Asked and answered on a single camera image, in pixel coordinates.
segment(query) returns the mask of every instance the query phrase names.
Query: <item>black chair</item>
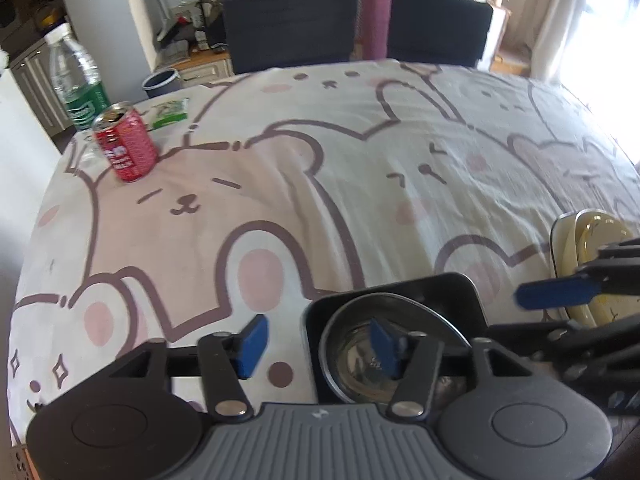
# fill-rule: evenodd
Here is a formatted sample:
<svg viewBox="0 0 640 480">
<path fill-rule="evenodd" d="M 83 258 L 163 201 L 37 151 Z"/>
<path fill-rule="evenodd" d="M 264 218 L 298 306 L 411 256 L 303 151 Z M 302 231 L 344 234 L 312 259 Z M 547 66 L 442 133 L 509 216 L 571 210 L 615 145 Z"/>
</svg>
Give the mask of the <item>black chair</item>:
<svg viewBox="0 0 640 480">
<path fill-rule="evenodd" d="M 348 61 L 358 0 L 223 0 L 234 73 Z"/>
<path fill-rule="evenodd" d="M 392 0 L 387 57 L 476 66 L 494 13 L 475 0 Z"/>
</svg>

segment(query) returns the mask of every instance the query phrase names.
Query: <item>green snack package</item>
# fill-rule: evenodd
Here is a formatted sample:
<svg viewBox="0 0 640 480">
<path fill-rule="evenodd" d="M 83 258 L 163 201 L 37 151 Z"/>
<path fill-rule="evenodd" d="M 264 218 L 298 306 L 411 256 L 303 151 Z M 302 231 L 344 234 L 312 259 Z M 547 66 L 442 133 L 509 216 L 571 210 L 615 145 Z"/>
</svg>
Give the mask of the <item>green snack package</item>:
<svg viewBox="0 0 640 480">
<path fill-rule="evenodd" d="M 152 107 L 150 130 L 157 130 L 168 124 L 177 123 L 187 118 L 187 104 L 189 98 L 167 101 Z"/>
</svg>

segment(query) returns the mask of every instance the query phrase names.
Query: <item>bottle cap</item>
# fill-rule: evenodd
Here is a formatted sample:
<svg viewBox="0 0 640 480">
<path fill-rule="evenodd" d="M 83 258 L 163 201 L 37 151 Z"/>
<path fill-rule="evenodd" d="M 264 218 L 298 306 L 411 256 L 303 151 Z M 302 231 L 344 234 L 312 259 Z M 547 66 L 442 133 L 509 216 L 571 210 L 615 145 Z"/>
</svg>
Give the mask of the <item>bottle cap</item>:
<svg viewBox="0 0 640 480">
<path fill-rule="evenodd" d="M 53 45 L 61 41 L 67 34 L 71 34 L 71 26 L 68 23 L 63 23 L 54 28 L 44 39 L 47 41 L 47 44 Z"/>
</svg>

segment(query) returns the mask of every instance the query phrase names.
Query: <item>can lid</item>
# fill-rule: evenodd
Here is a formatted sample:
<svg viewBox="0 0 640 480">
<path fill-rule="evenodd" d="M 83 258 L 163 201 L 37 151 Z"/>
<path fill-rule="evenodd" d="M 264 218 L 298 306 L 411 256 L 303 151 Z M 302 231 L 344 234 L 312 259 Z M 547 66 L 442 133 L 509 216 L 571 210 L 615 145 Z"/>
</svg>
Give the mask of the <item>can lid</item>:
<svg viewBox="0 0 640 480">
<path fill-rule="evenodd" d="M 61 41 L 62 38 L 68 34 L 71 34 L 71 25 L 68 23 L 62 23 L 47 34 L 44 39 L 47 41 L 47 44 L 53 45 Z"/>
<path fill-rule="evenodd" d="M 99 113 L 94 119 L 92 129 L 94 132 L 101 132 L 117 123 L 124 114 L 131 108 L 127 102 L 116 103 Z"/>
</svg>

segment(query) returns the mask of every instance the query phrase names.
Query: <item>bedsheet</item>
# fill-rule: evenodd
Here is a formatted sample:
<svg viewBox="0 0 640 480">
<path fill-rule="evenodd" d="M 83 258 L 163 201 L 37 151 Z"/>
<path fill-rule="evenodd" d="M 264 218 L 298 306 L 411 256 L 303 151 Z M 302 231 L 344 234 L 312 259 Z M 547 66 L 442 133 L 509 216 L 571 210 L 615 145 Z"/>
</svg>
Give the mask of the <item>bedsheet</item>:
<svg viewBox="0 0 640 480">
<path fill-rule="evenodd" d="M 177 95 L 189 119 L 152 133 L 159 161 L 139 181 L 79 137 L 62 156 L 12 317 L 15 442 L 37 402 L 141 342 L 191 345 L 256 313 L 270 340 L 249 399 L 311 402 L 310 301 L 455 270 L 489 323 L 549 319 L 511 295 L 550 275 L 559 214 L 603 208 L 640 232 L 633 165 L 576 99 L 532 80 L 385 60 Z M 197 380 L 174 389 L 203 405 Z"/>
</svg>

